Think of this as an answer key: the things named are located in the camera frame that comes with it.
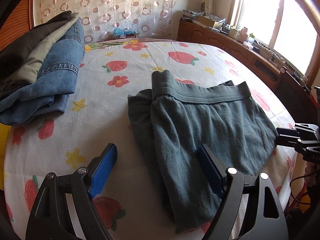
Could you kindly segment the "grey-blue shorts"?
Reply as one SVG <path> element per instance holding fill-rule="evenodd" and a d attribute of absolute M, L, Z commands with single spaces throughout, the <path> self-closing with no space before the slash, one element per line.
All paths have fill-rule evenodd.
<path fill-rule="evenodd" d="M 246 83 L 204 88 L 154 72 L 152 87 L 128 97 L 133 136 L 176 233 L 210 222 L 220 205 L 196 151 L 206 144 L 227 166 L 257 175 L 277 132 Z"/>

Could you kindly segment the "white floral bed sheet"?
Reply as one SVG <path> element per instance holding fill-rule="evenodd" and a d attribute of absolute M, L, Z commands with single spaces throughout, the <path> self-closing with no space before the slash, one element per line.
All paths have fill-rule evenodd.
<path fill-rule="evenodd" d="M 98 196 L 97 207 L 113 239 L 201 239 L 203 226 L 177 234 L 137 150 L 127 114 L 127 97 L 151 87 L 151 74 L 168 70 L 182 82 L 212 87 L 246 82 L 253 99 L 274 126 L 294 121 L 274 93 L 252 71 L 214 46 L 148 42 L 86 46 L 75 93 L 63 114 L 42 115 L 14 127 L 4 161 L 4 193 L 14 231 L 25 237 L 31 206 L 49 172 L 73 173 L 87 166 L 107 144 L 117 162 Z"/>

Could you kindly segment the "yellow cloth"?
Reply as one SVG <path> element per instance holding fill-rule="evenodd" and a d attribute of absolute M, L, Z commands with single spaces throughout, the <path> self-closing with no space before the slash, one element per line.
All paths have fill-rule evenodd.
<path fill-rule="evenodd" d="M 4 158 L 10 126 L 0 124 L 0 188 L 4 190 Z"/>

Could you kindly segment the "folded blue jeans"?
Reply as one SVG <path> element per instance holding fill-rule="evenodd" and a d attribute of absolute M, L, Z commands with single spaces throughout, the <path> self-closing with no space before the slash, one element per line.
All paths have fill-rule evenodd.
<path fill-rule="evenodd" d="M 1 124 L 21 125 L 42 114 L 64 113 L 69 95 L 75 92 L 84 54 L 84 29 L 77 19 L 53 44 L 36 81 L 1 100 Z"/>

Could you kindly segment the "pink figurine on cabinet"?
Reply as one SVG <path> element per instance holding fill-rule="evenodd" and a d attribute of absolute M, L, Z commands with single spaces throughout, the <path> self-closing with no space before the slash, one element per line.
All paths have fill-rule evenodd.
<path fill-rule="evenodd" d="M 248 41 L 248 28 L 243 27 L 238 35 L 238 41 L 244 43 Z"/>

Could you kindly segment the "pink floral blanket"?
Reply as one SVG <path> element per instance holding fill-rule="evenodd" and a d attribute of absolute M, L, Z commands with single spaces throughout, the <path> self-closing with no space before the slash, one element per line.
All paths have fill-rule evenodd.
<path fill-rule="evenodd" d="M 85 45 L 85 52 L 96 50 L 96 49 L 105 49 L 111 46 L 121 46 L 127 44 L 138 44 L 138 43 L 150 43 L 150 42 L 174 42 L 170 39 L 160 39 L 160 38 L 123 38 L 119 40 L 109 40 L 101 41 L 97 43 L 90 43 Z"/>

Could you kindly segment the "folded dark grey garment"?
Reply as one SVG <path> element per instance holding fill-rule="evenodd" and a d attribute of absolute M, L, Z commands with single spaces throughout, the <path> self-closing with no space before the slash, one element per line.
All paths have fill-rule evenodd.
<path fill-rule="evenodd" d="M 50 49 L 78 18 L 77 13 L 62 12 L 1 50 L 1 99 L 36 81 Z"/>

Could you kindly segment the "blue item on headboard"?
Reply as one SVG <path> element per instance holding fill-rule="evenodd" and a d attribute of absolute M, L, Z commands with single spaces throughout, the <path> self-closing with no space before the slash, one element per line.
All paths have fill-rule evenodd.
<path fill-rule="evenodd" d="M 136 32 L 129 29 L 115 28 L 113 33 L 114 39 L 135 38 Z"/>

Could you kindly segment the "cardboard box on cabinet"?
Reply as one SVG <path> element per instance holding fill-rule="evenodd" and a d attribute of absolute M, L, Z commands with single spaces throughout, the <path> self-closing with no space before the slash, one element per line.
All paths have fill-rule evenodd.
<path fill-rule="evenodd" d="M 204 16 L 199 16 L 197 18 L 197 22 L 204 25 L 205 27 L 211 27 L 211 28 L 216 28 L 216 29 L 219 29 L 222 25 L 222 22 L 220 23 L 220 22 L 211 20 L 211 19 L 204 17 Z"/>

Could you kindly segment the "long wooden cabinet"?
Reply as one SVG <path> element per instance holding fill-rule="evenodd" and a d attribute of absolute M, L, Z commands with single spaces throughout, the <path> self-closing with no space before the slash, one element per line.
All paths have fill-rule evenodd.
<path fill-rule="evenodd" d="M 208 44 L 220 48 L 232 55 L 255 75 L 257 75 L 270 89 L 274 90 L 280 70 L 267 61 L 260 54 L 246 48 L 243 44 L 227 35 L 203 28 L 195 23 L 179 22 L 177 40 L 183 42 Z"/>

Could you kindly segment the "wooden louvered wardrobe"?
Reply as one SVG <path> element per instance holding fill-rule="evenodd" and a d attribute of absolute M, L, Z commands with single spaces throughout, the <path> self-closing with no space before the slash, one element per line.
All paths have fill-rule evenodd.
<path fill-rule="evenodd" d="M 21 0 L 1 27 L 1 50 L 34 27 L 33 0 Z"/>

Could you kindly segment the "circle-patterned sheer curtain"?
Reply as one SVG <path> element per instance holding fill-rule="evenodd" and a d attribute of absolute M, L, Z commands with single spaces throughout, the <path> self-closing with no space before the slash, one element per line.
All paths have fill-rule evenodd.
<path fill-rule="evenodd" d="M 170 38 L 177 0 L 33 0 L 35 25 L 64 12 L 77 12 L 86 43 L 109 40 L 116 28 L 138 37 Z"/>

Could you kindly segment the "window with wooden frame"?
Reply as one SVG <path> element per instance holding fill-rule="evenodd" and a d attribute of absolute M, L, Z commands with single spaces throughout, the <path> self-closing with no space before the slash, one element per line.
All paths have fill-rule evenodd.
<path fill-rule="evenodd" d="M 247 28 L 259 45 L 287 63 L 303 79 L 310 77 L 319 47 L 319 36 L 295 0 L 234 0 L 231 26 Z"/>

